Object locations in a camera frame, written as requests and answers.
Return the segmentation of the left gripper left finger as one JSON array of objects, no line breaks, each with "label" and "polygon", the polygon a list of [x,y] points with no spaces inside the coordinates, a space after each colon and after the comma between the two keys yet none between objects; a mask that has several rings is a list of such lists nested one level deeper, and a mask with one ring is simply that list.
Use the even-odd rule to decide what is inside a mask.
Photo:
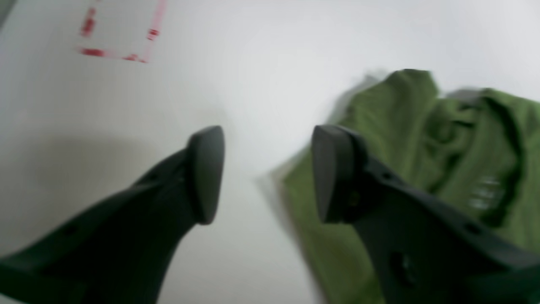
[{"label": "left gripper left finger", "polygon": [[1,258],[1,294],[26,304],[155,304],[181,239],[218,208],[220,126],[36,243]]}]

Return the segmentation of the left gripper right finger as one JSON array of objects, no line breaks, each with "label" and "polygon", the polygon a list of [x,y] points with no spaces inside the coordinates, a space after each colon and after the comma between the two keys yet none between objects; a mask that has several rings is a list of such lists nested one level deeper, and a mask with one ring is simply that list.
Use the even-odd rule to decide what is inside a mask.
[{"label": "left gripper right finger", "polygon": [[538,256],[405,184],[357,133],[316,126],[312,164],[319,218],[355,229],[386,303],[538,304]]}]

